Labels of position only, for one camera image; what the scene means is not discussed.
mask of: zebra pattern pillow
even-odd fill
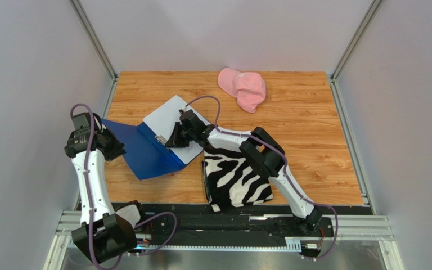
[[[206,198],[215,212],[272,200],[269,180],[258,176],[240,152],[205,148]]]

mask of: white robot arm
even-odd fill
[[[76,157],[71,159],[73,166],[75,167],[76,174],[78,175],[79,190],[86,190],[86,183],[84,181],[84,156],[85,152],[76,154]],[[110,198],[108,196],[108,189],[106,188],[105,180],[105,157],[99,149],[95,149],[89,153],[89,182],[92,194],[92,200],[94,202],[94,219],[99,221],[106,215],[118,214],[120,217],[128,221],[132,227],[135,227],[136,223],[140,221],[140,213],[138,208],[134,204],[130,204],[123,207],[115,212],[111,205]],[[86,192],[81,192],[81,224],[89,223],[89,199]]]
[[[211,133],[209,133],[208,142],[214,148],[223,148],[231,151],[241,152],[241,145],[243,145],[244,142],[248,140],[248,137],[244,137],[244,135],[251,135],[251,132],[237,132],[234,130],[218,127],[218,130],[213,129]],[[277,174],[278,176],[276,177],[270,175],[268,179],[272,181],[278,190],[283,194],[284,198],[287,200],[287,203],[291,207],[292,213],[298,218],[305,219],[313,211],[314,205],[304,201],[292,188],[291,183],[289,183],[289,180],[285,176],[286,174],[289,176],[292,184],[299,190],[303,197],[309,199],[306,193],[304,193],[304,190],[299,186],[296,179],[294,179],[289,168],[286,169],[286,173],[284,172],[284,168],[281,168]]]
[[[292,213],[303,219],[302,229],[313,231],[317,228],[322,217],[321,211],[291,174],[284,150],[263,128],[238,132],[206,125],[192,110],[180,110],[180,113],[181,122],[175,123],[166,147],[186,147],[189,141],[195,141],[202,147],[241,152],[256,174],[268,178],[281,191]]]

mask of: pink baseball cap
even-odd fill
[[[242,73],[227,67],[219,73],[218,85],[249,113],[255,113],[256,107],[266,98],[266,83],[258,73]]]

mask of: metal frame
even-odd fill
[[[346,64],[348,63],[351,55],[353,54],[354,50],[356,49],[357,45],[361,41],[362,37],[364,36],[364,33],[366,32],[367,28],[372,22],[372,19],[376,16],[377,11],[379,10],[379,7],[383,3],[384,0],[373,0],[371,5],[369,6],[369,9],[367,10],[366,14],[364,15],[364,18],[362,19],[361,23],[359,24],[359,27],[357,28],[356,32],[353,35],[353,38],[349,42],[348,47],[346,48],[346,51],[344,51],[343,56],[339,60],[339,63],[337,63],[336,69],[332,73],[331,79],[337,80],[339,76],[341,76],[341,73],[343,72],[344,67],[346,67]]]
[[[287,214],[269,214],[251,216],[250,219],[267,219],[273,217],[286,217]],[[56,236],[69,236],[71,231],[80,227],[81,211],[63,211],[60,223],[56,228]],[[324,215],[336,220],[333,215]],[[338,215],[339,234],[338,241],[394,241],[393,231],[385,215]],[[286,237],[286,240],[314,240],[314,237]]]
[[[88,38],[92,42],[99,58],[101,59],[108,75],[112,78],[113,84],[110,89],[108,99],[103,108],[102,116],[107,117],[111,102],[113,100],[113,95],[115,92],[116,84],[118,82],[118,75],[114,70],[107,54],[105,53],[97,35],[89,22],[89,19],[84,11],[84,8],[80,0],[69,0],[71,3],[77,17],[84,30],[86,31]],[[336,69],[331,75],[328,75],[328,80],[330,82],[331,91],[334,97],[337,113],[341,120],[341,125],[343,127],[344,136],[348,144],[348,150],[351,155],[351,159],[354,166],[354,171],[356,173],[359,186],[361,187],[361,194],[364,200],[364,206],[370,206],[373,212],[376,212],[374,206],[370,203],[371,196],[370,190],[368,190],[368,185],[365,181],[365,173],[362,164],[359,162],[359,153],[357,150],[357,145],[354,141],[352,130],[350,128],[347,114],[345,111],[345,106],[340,97],[340,91],[338,87],[338,78],[340,77],[342,71],[344,70],[347,62],[349,61],[352,53],[357,47],[358,43],[361,41],[364,33],[366,32],[369,24],[374,19],[380,5],[383,0],[373,0],[368,11],[366,12],[362,22],[360,23],[357,31],[354,33],[352,40],[350,41],[347,49],[342,55]],[[325,215],[330,217],[335,222],[334,216]],[[69,245],[72,245],[71,241],[71,231],[79,228],[79,218],[80,211],[63,211],[60,222],[58,224],[53,243],[51,245],[50,251],[48,253],[47,260],[44,265],[44,269],[60,269],[66,253],[66,249]],[[267,218],[267,215],[261,217],[252,216],[253,219]],[[268,249],[257,248],[257,247],[201,247],[201,246],[167,246],[163,249],[168,250],[225,250],[225,251],[297,251],[300,241],[303,240],[314,240],[312,237],[286,237],[287,247]],[[399,256],[399,251],[394,239],[392,229],[388,218],[384,215],[339,215],[339,235],[337,241],[378,241],[381,247],[382,257],[387,269],[404,269],[401,258]]]
[[[93,44],[93,47],[96,50],[96,53],[98,54],[101,62],[103,63],[106,72],[108,73],[110,78],[115,81],[118,77],[118,74],[116,73],[110,59],[108,58],[108,55],[103,49],[103,46],[101,45],[101,42],[98,39],[98,36],[96,35],[95,30],[91,25],[91,22],[89,21],[88,15],[86,15],[86,12],[84,11],[83,5],[81,4],[80,0],[68,1],[70,2],[74,12],[76,13],[76,16],[78,17],[84,31],[86,32],[86,35],[88,35],[89,41],[91,41],[91,44]]]

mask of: wood grain surface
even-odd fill
[[[237,131],[263,127],[286,151],[289,166],[304,191],[325,204],[362,204],[346,141],[325,73],[261,72],[266,100],[256,113],[242,110],[217,84],[218,72],[123,72],[108,119],[137,125],[165,101],[179,95],[185,101],[213,95],[221,101],[219,125]],[[217,103],[209,98],[192,106],[213,120]],[[111,201],[207,203],[199,155],[184,170],[140,181],[123,157],[106,163]],[[274,200],[287,204],[272,186]]]

